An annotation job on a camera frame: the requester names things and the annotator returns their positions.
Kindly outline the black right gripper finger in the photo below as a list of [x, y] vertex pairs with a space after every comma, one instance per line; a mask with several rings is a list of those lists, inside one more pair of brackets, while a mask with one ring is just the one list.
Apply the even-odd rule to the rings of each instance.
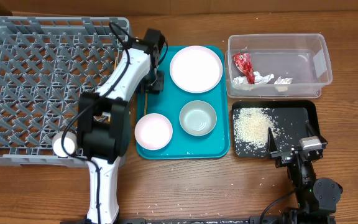
[[273, 132], [271, 128], [268, 128], [268, 153], [276, 153], [277, 152], [277, 145], [275, 143], [275, 138], [273, 136]]
[[327, 140], [323, 138], [322, 135], [320, 135], [320, 133], [317, 130], [315, 130], [308, 121], [305, 123], [305, 126], [306, 126], [307, 133], [309, 134], [310, 137], [317, 137], [321, 142], [321, 144], [328, 143]]

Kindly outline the white rice grains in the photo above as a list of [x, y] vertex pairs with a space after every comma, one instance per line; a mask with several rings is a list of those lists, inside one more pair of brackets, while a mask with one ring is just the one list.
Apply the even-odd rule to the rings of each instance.
[[272, 132], [278, 151], [293, 145], [282, 108], [238, 108], [233, 111], [234, 150], [239, 157], [265, 157]]

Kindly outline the large white plate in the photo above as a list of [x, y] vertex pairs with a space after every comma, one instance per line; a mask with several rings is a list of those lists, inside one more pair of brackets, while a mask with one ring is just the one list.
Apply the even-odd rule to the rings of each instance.
[[223, 64], [211, 49], [199, 45], [179, 50], [170, 62], [174, 84], [189, 93], [212, 90], [223, 76]]

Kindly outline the small pink-rimmed white plate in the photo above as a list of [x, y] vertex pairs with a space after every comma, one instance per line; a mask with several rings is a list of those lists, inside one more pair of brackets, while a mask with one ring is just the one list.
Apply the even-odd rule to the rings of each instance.
[[171, 122], [162, 114], [151, 113], [143, 116], [135, 126], [135, 140], [146, 150], [164, 148], [173, 136]]

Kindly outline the grey bowl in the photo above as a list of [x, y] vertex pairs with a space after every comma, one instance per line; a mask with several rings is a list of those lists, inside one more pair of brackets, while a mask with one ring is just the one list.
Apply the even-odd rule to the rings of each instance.
[[216, 126], [217, 114], [209, 103], [194, 100], [183, 106], [179, 122], [186, 133], [192, 136], [204, 136]]

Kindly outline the white tissue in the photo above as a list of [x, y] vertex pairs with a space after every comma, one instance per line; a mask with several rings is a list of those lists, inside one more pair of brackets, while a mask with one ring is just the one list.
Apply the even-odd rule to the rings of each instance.
[[255, 83], [250, 84], [247, 80], [247, 77], [236, 77], [233, 79], [234, 88], [238, 90], [247, 90], [251, 91], [254, 88], [257, 88], [258, 85], [267, 84], [275, 76], [274, 74], [269, 74], [262, 76], [258, 71], [254, 72]]

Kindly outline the white paper cup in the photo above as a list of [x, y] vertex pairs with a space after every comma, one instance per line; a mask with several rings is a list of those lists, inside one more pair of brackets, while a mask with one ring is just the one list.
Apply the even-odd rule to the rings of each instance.
[[58, 157], [68, 157], [69, 154], [73, 154], [78, 148], [76, 135], [67, 132], [66, 136], [63, 138], [63, 131], [57, 133], [52, 138], [52, 148], [53, 152]]

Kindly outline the wooden chopstick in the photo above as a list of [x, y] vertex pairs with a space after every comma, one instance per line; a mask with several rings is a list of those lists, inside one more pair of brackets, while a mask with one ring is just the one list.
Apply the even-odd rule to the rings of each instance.
[[147, 114], [147, 102], [148, 102], [148, 93], [145, 93], [144, 116]]

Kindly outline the red snack wrapper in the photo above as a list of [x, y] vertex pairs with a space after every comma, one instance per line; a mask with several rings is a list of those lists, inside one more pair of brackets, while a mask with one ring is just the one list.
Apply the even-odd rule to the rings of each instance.
[[248, 84], [255, 83], [254, 69], [249, 53], [236, 53], [232, 56], [235, 66], [246, 77]]

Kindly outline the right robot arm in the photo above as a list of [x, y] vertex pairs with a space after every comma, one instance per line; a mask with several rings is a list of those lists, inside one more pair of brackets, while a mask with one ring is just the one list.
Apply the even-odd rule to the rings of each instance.
[[[273, 133], [268, 129], [268, 158], [275, 167], [286, 167], [293, 190], [268, 205], [259, 217], [259, 223], [335, 223], [333, 214], [343, 193], [343, 187], [329, 178], [317, 178], [313, 162], [323, 157], [328, 144], [310, 123], [305, 123], [309, 137], [299, 140], [290, 151], [277, 149]], [[295, 195], [298, 207], [289, 208], [280, 218], [268, 219], [267, 212], [277, 203]]]

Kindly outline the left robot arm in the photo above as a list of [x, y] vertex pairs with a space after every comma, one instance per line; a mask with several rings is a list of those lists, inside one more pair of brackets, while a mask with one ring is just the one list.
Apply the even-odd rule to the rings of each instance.
[[108, 80], [78, 100], [78, 113], [62, 133], [60, 146], [66, 156], [88, 165], [90, 203], [83, 223], [119, 223], [117, 175], [130, 137], [129, 104], [137, 91], [159, 94], [164, 74], [158, 67], [168, 43], [155, 29], [143, 39], [120, 37], [122, 57]]

